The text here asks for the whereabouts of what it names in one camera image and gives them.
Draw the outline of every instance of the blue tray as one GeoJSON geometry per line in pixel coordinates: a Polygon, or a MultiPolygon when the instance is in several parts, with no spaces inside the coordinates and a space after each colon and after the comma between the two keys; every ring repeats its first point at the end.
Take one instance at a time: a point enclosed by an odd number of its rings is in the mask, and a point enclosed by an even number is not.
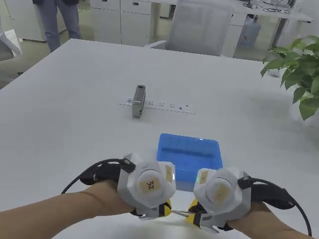
{"type": "Polygon", "coordinates": [[[167,133],[159,137],[157,161],[175,165],[176,187],[184,191],[193,191],[199,169],[223,167],[217,141],[167,133]]]}

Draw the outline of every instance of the electrical outlet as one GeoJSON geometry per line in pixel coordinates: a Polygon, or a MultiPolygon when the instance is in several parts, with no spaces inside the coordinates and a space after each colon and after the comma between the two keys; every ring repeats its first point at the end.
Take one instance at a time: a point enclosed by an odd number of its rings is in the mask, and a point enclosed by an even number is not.
{"type": "MultiPolygon", "coordinates": [[[[119,103],[120,105],[132,106],[132,98],[126,98],[119,103]]],[[[150,101],[148,99],[144,102],[144,108],[163,110],[163,111],[174,111],[194,114],[194,107],[189,104],[176,104],[176,103],[164,103],[163,101],[150,101]]]]}

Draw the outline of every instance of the office chair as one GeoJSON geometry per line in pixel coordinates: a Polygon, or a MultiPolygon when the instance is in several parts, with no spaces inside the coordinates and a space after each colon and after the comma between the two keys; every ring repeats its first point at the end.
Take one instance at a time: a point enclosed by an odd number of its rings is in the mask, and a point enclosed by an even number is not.
{"type": "MultiPolygon", "coordinates": [[[[11,40],[7,38],[5,33],[2,31],[1,27],[1,19],[0,19],[0,62],[12,59],[13,57],[17,57],[21,55],[21,51],[19,47],[16,46],[11,40]]],[[[0,80],[4,81],[9,81],[11,82],[13,79],[10,77],[5,77],[1,72],[0,72],[0,80]]]]}
{"type": "Polygon", "coordinates": [[[233,12],[212,0],[178,0],[168,40],[145,47],[220,56],[233,12]]]}

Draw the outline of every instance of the cable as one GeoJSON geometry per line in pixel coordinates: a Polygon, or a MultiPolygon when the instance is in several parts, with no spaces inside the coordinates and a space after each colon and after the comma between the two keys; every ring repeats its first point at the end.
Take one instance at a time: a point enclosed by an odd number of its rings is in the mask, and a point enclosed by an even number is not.
{"type": "MultiPolygon", "coordinates": [[[[279,188],[280,190],[282,189],[281,187],[279,187],[278,185],[272,183],[272,182],[269,182],[267,180],[264,180],[264,179],[259,179],[259,178],[251,178],[251,182],[255,183],[255,182],[258,182],[258,183],[264,183],[264,184],[268,184],[268,185],[271,185],[271,186],[274,186],[274,187],[277,187],[279,188]]],[[[312,229],[311,229],[311,226],[310,226],[310,222],[308,220],[308,217],[306,216],[304,210],[301,208],[301,206],[299,205],[299,203],[297,203],[297,201],[290,195],[291,199],[293,200],[294,204],[296,205],[296,207],[298,208],[298,210],[300,211],[301,215],[303,216],[305,222],[306,222],[306,226],[307,226],[307,230],[308,230],[308,235],[310,237],[312,237],[313,233],[312,233],[312,229]]]]}
{"type": "MultiPolygon", "coordinates": [[[[97,162],[97,163],[91,165],[90,167],[88,167],[86,170],[83,171],[83,173],[85,173],[86,171],[90,170],[93,167],[99,166],[99,165],[104,164],[104,163],[111,163],[111,162],[121,163],[121,162],[124,162],[124,159],[111,158],[111,159],[102,160],[102,161],[97,162]]],[[[69,188],[72,187],[72,185],[75,184],[80,179],[80,176],[83,173],[81,173],[79,176],[77,176],[75,179],[73,179],[72,182],[70,182],[68,184],[68,186],[66,186],[65,189],[63,189],[61,194],[65,194],[69,190],[69,188]]]]}

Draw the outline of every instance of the leg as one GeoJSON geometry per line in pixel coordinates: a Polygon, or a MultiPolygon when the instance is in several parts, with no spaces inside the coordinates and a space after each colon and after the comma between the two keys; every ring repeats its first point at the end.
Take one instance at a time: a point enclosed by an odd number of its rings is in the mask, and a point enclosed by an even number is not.
{"type": "Polygon", "coordinates": [[[45,0],[41,5],[37,5],[37,9],[44,27],[46,41],[49,45],[50,51],[52,52],[60,46],[58,22],[56,19],[56,1],[45,0]]]}
{"type": "Polygon", "coordinates": [[[62,0],[56,0],[56,2],[68,30],[69,37],[81,39],[78,6],[66,5],[62,0]]]}

